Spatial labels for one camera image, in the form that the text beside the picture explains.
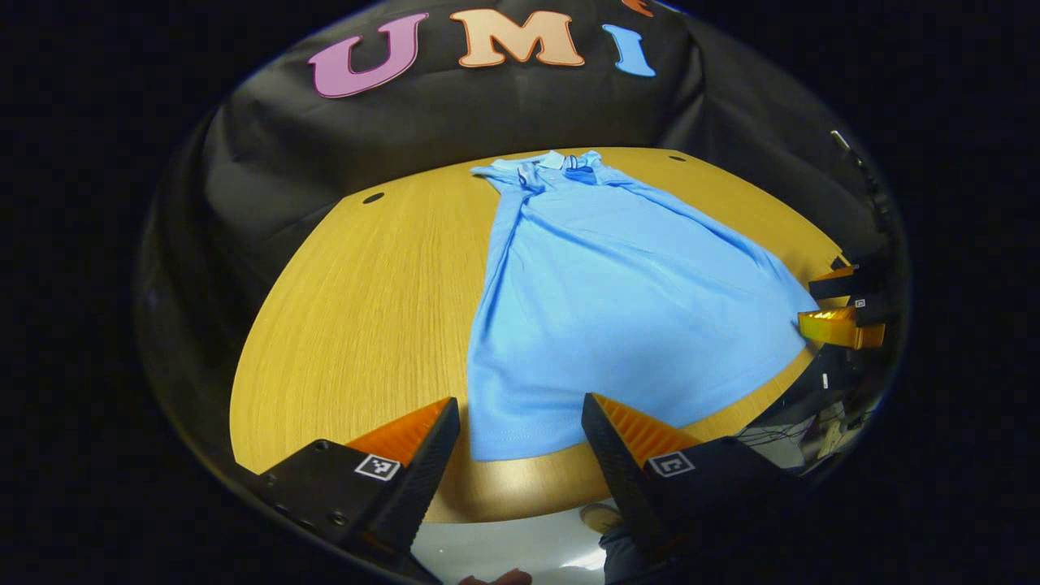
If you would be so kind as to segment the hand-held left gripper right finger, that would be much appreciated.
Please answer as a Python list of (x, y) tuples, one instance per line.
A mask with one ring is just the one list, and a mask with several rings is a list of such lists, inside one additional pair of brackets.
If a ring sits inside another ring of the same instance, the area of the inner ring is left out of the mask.
[(606, 574), (717, 573), (809, 494), (739, 438), (699, 441), (605, 396), (584, 396), (582, 427), (620, 515), (600, 540)]

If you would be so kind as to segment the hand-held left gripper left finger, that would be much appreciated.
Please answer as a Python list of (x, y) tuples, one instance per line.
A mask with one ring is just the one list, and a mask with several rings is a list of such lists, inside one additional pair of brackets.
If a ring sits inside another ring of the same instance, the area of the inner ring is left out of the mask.
[(317, 540), (405, 584), (438, 578), (412, 554), (461, 432), (445, 397), (348, 444), (319, 438), (257, 474), (256, 495)]

